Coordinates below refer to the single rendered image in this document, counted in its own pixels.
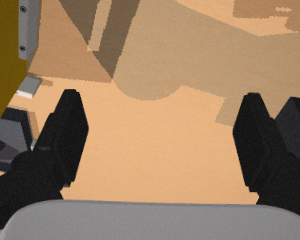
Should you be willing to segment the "yellow crate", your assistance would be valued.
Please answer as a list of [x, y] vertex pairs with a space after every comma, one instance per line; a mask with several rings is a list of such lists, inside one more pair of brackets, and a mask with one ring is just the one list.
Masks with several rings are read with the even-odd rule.
[[27, 76], [19, 58], [19, 0], [0, 0], [0, 118]]

